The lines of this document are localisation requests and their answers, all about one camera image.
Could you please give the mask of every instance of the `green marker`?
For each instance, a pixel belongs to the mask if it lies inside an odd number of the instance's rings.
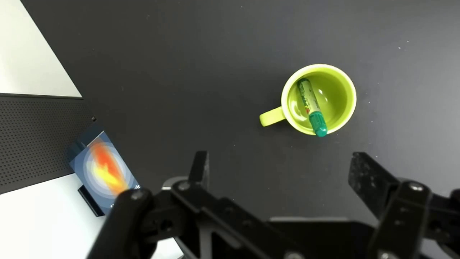
[[[313,132],[318,137],[328,136],[328,127],[326,122],[322,117],[322,113],[319,110],[315,93],[312,90],[312,86],[308,80],[301,80],[298,83],[298,90],[301,93],[303,106],[308,107],[308,120],[311,122]]]

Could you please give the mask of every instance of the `white surface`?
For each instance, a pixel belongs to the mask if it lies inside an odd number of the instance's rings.
[[[81,97],[20,0],[0,0],[0,94]],[[86,258],[104,218],[92,215],[78,188],[72,175],[2,195],[0,258]],[[170,240],[154,258],[180,257]]]
[[[0,196],[0,258],[82,259],[104,218],[95,218],[75,175]]]
[[[81,97],[20,0],[0,0],[0,93]]]

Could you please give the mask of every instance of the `green mug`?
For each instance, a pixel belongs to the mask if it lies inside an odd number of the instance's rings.
[[[328,126],[328,135],[341,130],[352,117],[357,107],[357,91],[348,76],[331,65],[318,64],[299,70],[285,84],[282,107],[259,117],[263,127],[279,122],[288,123],[298,132],[315,136],[305,117],[305,106],[296,88],[299,80],[308,80],[313,88],[318,106]]]

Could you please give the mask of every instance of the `white wall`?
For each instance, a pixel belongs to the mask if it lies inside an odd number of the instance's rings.
[[[20,0],[0,0],[0,93],[81,97]]]

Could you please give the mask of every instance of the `black table surface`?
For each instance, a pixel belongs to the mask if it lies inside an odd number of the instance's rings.
[[[447,196],[460,186],[460,2],[23,0],[140,183],[211,155],[211,192],[259,217],[375,224],[347,183],[352,152]],[[299,68],[357,87],[326,139],[262,129]]]

